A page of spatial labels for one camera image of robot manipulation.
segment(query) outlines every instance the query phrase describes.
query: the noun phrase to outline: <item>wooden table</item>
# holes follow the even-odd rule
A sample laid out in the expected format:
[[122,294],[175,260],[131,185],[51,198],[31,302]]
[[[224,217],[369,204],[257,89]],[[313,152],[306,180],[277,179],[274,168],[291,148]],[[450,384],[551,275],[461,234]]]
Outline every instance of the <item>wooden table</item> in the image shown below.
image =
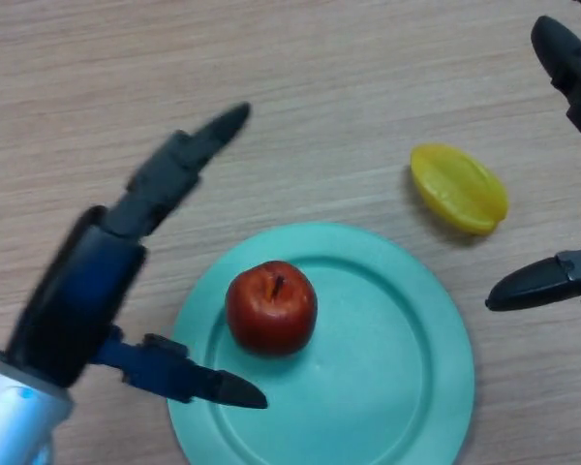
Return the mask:
[[[478,379],[460,462],[581,464],[581,304],[483,306],[512,269],[581,245],[581,136],[531,47],[543,14],[581,35],[581,7],[557,0],[0,0],[0,344],[83,208],[113,201],[170,131],[248,100],[249,130],[147,242],[119,322],[130,341],[168,334],[251,234],[358,225],[423,260],[460,307]],[[427,140],[503,179],[493,236],[469,240],[417,200],[407,165]],[[99,367],[73,393],[57,463],[184,463],[162,399]]]

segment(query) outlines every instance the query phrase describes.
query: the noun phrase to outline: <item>red apple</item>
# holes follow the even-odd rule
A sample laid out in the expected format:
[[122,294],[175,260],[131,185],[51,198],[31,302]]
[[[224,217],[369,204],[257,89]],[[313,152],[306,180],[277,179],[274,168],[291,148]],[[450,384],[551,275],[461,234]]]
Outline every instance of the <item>red apple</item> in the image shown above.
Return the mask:
[[317,295],[286,262],[266,262],[239,274],[226,294],[230,332],[245,350],[266,357],[303,349],[317,322]]

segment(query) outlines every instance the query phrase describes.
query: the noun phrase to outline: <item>teal plate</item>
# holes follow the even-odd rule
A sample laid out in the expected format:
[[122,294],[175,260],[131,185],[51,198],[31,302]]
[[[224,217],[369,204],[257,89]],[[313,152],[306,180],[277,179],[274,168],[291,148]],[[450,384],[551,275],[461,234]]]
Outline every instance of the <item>teal plate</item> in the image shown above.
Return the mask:
[[[269,260],[298,266],[319,303],[310,344],[278,360],[244,353],[225,322],[229,283]],[[170,401],[192,465],[450,465],[467,434],[474,359],[458,311],[424,265],[370,232],[307,223],[248,239],[198,281],[173,339],[269,400]]]

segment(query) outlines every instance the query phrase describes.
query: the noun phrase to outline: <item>apple stem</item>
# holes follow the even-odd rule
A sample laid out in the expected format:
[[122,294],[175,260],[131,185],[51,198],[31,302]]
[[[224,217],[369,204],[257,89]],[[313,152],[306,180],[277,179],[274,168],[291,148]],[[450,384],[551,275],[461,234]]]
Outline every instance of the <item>apple stem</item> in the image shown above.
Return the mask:
[[284,277],[283,276],[276,276],[275,284],[273,285],[273,291],[271,291],[271,299],[274,299],[278,292],[282,289],[282,285],[284,284]]

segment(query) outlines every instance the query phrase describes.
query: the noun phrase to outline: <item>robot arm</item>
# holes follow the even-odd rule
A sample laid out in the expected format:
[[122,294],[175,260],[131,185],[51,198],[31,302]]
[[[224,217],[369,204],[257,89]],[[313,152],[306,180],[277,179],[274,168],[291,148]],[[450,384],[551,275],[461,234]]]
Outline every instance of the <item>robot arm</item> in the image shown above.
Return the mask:
[[267,407],[256,386],[197,365],[185,346],[156,334],[131,346],[113,324],[145,263],[141,241],[193,191],[249,112],[243,104],[192,136],[175,132],[113,207],[94,206],[78,219],[0,351],[0,465],[49,463],[51,431],[70,415],[68,388],[88,363],[117,368],[124,383],[179,402]]
[[[532,44],[553,86],[568,100],[566,116],[581,133],[581,40],[557,20],[542,16]],[[581,296],[581,250],[565,251],[514,271],[491,291],[493,311],[521,310]]]

